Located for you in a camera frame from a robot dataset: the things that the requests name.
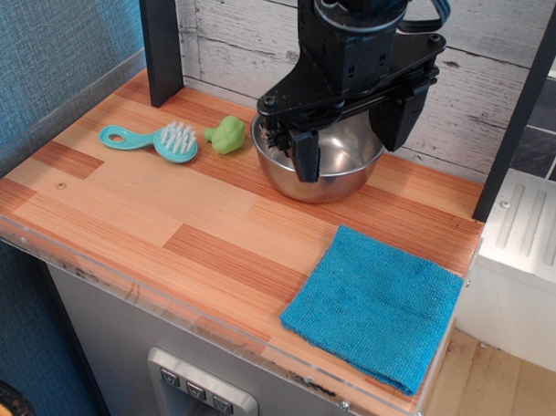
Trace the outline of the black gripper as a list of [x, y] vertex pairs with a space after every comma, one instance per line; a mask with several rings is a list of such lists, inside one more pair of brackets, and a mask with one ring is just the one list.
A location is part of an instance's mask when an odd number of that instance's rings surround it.
[[388, 151], [404, 146], [437, 81], [449, 2], [408, 20], [411, 1], [297, 0], [299, 60], [257, 111], [262, 140], [288, 152], [301, 182], [320, 177], [319, 132], [350, 116], [368, 113]]

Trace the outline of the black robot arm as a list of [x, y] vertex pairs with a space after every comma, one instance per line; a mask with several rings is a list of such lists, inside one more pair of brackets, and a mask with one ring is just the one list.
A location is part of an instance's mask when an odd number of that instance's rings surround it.
[[258, 101], [259, 132], [291, 159], [302, 182], [320, 177], [319, 132], [366, 112], [388, 151], [406, 142], [437, 81], [438, 31], [448, 0], [430, 0], [435, 19], [408, 20], [413, 0], [297, 0], [299, 60]]

